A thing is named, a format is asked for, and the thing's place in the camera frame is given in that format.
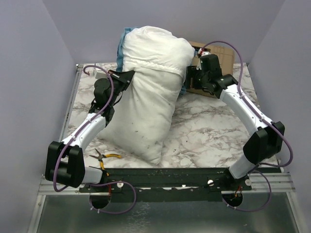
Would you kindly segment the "white pillow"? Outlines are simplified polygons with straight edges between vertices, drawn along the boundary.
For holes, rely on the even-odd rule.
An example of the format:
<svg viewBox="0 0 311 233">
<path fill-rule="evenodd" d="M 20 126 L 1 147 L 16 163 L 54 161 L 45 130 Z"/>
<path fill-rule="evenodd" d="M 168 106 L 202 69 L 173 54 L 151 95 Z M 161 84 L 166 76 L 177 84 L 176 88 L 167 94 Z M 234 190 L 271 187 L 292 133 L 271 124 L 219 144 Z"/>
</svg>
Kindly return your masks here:
<svg viewBox="0 0 311 233">
<path fill-rule="evenodd" d="M 185 69 L 163 67 L 157 70 L 124 65 L 123 70 L 133 70 L 133 79 L 116 104 L 112 120 L 97 137 L 157 165 L 171 127 Z"/>
</svg>

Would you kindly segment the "white pillowcase blue trim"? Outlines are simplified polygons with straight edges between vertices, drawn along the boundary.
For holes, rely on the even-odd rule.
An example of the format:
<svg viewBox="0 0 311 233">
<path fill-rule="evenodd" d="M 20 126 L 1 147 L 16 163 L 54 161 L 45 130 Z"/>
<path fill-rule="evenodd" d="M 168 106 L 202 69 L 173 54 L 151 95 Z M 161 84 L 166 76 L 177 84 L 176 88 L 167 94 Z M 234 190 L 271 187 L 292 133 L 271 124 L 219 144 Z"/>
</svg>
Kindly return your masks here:
<svg viewBox="0 0 311 233">
<path fill-rule="evenodd" d="M 159 27 L 127 27 L 117 48 L 117 71 L 143 67 L 174 73 L 185 78 L 194 48 L 184 38 Z"/>
</svg>

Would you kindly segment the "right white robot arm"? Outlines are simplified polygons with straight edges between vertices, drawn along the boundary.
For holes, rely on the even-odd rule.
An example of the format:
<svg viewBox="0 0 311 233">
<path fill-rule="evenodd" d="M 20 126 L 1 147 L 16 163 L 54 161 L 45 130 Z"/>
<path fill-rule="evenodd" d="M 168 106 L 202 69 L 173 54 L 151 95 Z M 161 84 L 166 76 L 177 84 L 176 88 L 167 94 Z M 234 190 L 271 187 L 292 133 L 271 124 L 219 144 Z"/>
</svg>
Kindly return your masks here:
<svg viewBox="0 0 311 233">
<path fill-rule="evenodd" d="M 201 89 L 224 102 L 246 127 L 250 138 L 243 147 L 243 155 L 228 168 L 223 184 L 234 190 L 241 184 L 241 178 L 260 162 L 281 151 L 284 125 L 273 122 L 263 114 L 241 91 L 238 81 L 231 74 L 222 74 L 218 56 L 208 54 L 200 57 L 197 66 L 186 69 L 186 87 Z"/>
</svg>

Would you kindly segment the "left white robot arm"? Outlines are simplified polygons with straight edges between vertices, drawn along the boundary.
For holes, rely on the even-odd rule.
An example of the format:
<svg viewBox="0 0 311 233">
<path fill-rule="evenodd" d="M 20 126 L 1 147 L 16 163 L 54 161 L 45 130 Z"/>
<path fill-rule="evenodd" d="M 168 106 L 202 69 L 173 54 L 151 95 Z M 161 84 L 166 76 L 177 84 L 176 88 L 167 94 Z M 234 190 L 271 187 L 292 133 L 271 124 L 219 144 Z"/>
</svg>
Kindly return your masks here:
<svg viewBox="0 0 311 233">
<path fill-rule="evenodd" d="M 106 189 L 107 172 L 102 168 L 86 167 L 84 151 L 111 121 L 117 98 L 128 88 L 134 71 L 116 72 L 109 70 L 107 77 L 94 84 L 94 99 L 83 123 L 67 138 L 53 141 L 48 146 L 45 178 L 53 185 L 77 188 L 90 184 L 100 192 Z"/>
</svg>

